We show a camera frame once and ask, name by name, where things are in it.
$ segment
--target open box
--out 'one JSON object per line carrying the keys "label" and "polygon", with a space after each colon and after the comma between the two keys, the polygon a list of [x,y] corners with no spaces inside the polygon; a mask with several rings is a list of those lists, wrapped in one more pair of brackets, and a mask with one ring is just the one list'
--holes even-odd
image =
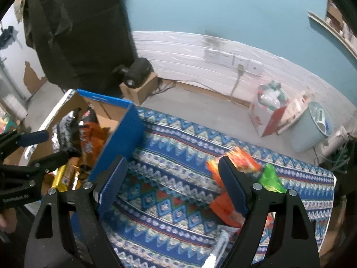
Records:
{"label": "open box", "polygon": [[[109,137],[94,165],[88,180],[106,170],[118,155],[129,158],[144,134],[144,124],[139,118],[135,105],[120,98],[94,94],[83,90],[70,90],[60,100],[39,130],[47,130],[52,137],[52,127],[66,114],[80,107],[80,117],[84,115],[89,104],[93,105],[101,127],[109,127]],[[28,147],[25,157],[29,162],[53,153],[52,142]],[[51,178],[45,178],[42,193],[49,189]]]}

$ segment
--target red and white box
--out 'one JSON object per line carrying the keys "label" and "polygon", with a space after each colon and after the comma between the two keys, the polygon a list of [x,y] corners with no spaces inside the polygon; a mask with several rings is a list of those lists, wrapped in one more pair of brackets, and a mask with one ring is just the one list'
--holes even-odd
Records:
{"label": "red and white box", "polygon": [[248,110],[248,115],[260,137],[274,133],[286,107],[287,105],[285,104],[283,107],[272,111],[268,107],[260,104],[258,94],[254,96]]}

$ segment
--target trash can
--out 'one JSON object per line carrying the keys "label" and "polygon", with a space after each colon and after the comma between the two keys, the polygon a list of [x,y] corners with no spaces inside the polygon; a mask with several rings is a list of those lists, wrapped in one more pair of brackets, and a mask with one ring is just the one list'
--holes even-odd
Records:
{"label": "trash can", "polygon": [[[314,119],[316,109],[324,110],[326,121],[326,133],[317,125]],[[291,144],[296,152],[307,151],[316,146],[322,140],[333,134],[333,123],[328,112],[317,102],[310,102],[308,108],[301,115],[291,133]]]}

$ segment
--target green snack bag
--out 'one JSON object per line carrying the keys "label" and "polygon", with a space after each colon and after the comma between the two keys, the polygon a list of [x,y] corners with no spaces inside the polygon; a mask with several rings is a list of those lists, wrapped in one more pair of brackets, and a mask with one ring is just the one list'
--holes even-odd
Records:
{"label": "green snack bag", "polygon": [[274,166],[267,163],[258,181],[268,191],[275,191],[278,193],[285,193],[286,189],[280,182],[279,177],[276,175]]}

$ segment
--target blue tablecloth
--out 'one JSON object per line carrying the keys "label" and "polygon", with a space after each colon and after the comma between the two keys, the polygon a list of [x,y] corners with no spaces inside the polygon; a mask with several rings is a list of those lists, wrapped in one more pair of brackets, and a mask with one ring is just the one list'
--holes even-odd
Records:
{"label": "blue tablecloth", "polygon": [[[140,107],[138,112],[146,126],[145,140],[129,158],[117,200],[102,219],[127,267],[203,265],[217,225],[224,225],[209,208],[221,189],[205,163],[237,145],[260,164],[273,164],[285,188],[299,193],[309,218],[316,221],[321,246],[333,204],[331,172],[165,113]],[[263,259],[271,229],[272,224],[265,229],[253,262]]]}

